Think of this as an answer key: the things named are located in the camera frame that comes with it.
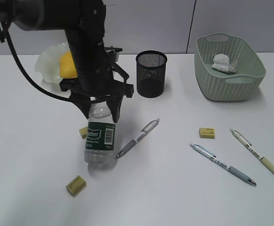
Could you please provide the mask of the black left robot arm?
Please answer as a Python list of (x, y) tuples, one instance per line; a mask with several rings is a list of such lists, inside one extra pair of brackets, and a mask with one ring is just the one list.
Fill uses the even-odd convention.
[[(129, 75), (118, 64), (120, 48), (105, 47), (106, 6), (101, 0), (0, 0), (0, 41), (7, 42), (19, 70), (37, 90), (52, 98), (73, 103), (88, 117), (91, 106), (105, 102), (118, 122), (124, 97), (134, 88)], [(64, 98), (50, 93), (25, 71), (9, 34), (11, 24), (24, 31), (64, 30), (77, 78), (63, 79)]]

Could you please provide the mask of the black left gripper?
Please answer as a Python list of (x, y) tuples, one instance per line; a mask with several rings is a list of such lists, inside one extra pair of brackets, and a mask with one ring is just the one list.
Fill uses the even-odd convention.
[(105, 71), (79, 76), (75, 79), (63, 79), (61, 91), (70, 91), (69, 100), (89, 119), (92, 97), (106, 101), (113, 122), (118, 122), (123, 96), (131, 98), (134, 93), (132, 84), (128, 84), (129, 75), (117, 63), (108, 62)]

